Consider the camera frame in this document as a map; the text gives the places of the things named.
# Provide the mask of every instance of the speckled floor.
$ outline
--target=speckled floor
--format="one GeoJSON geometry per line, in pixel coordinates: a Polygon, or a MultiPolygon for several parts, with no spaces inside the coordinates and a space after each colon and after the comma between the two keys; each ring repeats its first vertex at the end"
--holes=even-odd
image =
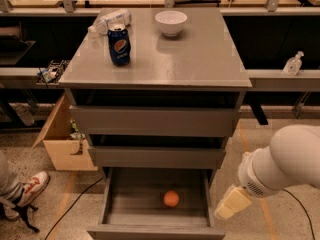
{"type": "MultiPolygon", "coordinates": [[[[319,119],[298,120],[290,114],[277,116],[276,113],[270,113],[267,114],[269,125],[260,126],[256,119],[247,116],[246,113],[243,115],[234,136],[228,142],[226,158],[210,189],[213,208],[230,184],[238,182],[237,167],[244,151],[267,146],[275,131],[286,125],[320,125],[319,119]]],[[[15,222],[7,221],[1,212],[1,240],[45,239],[55,222],[81,192],[101,178],[99,172],[56,171],[43,144],[31,148],[38,133],[22,130],[0,131],[0,149],[10,165],[19,173],[22,181],[40,170],[46,170],[51,175],[47,188],[34,202],[39,210],[29,214],[30,221],[40,232],[33,233],[21,219],[15,222]]],[[[104,183],[100,181],[82,195],[47,239],[91,239],[86,228],[98,222],[103,203],[103,189],[104,183]]],[[[290,187],[288,190],[306,207],[315,237],[320,239],[320,190],[307,185],[290,187]]],[[[216,220],[215,226],[226,232],[226,240],[312,240],[305,212],[295,199],[283,191],[265,199],[255,199],[249,208],[229,220],[216,220]]]]}

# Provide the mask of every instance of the cardboard box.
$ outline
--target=cardboard box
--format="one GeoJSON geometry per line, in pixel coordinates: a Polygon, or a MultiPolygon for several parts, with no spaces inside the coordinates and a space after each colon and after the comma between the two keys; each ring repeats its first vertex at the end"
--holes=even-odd
{"type": "Polygon", "coordinates": [[[69,106],[68,97],[63,94],[50,113],[32,148],[43,141],[56,170],[96,171],[98,168],[93,165],[87,150],[87,140],[83,140],[81,152],[80,140],[69,139],[72,133],[69,106]]]}

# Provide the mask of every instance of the pepsi can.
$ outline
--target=pepsi can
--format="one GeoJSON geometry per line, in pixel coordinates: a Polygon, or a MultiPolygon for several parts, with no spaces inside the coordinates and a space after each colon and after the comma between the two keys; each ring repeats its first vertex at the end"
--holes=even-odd
{"type": "Polygon", "coordinates": [[[125,65],[130,62],[130,40],[128,30],[124,24],[112,24],[108,30],[109,51],[112,62],[125,65]]]}

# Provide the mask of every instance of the orange ball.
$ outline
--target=orange ball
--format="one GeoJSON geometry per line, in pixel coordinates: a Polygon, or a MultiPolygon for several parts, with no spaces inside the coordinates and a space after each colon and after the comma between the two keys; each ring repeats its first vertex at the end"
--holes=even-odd
{"type": "Polygon", "coordinates": [[[174,190],[169,190],[167,193],[165,193],[163,202],[166,206],[174,208],[179,203],[179,195],[174,190]]]}

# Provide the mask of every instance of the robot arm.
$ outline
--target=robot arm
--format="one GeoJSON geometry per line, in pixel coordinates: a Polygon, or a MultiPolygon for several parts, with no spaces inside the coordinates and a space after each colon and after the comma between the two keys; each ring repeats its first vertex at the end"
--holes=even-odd
{"type": "Polygon", "coordinates": [[[275,195],[285,187],[310,184],[320,188],[320,127],[280,129],[268,147],[244,154],[238,177],[241,187],[228,189],[215,210],[216,217],[229,218],[249,206],[251,197],[275,195]]]}

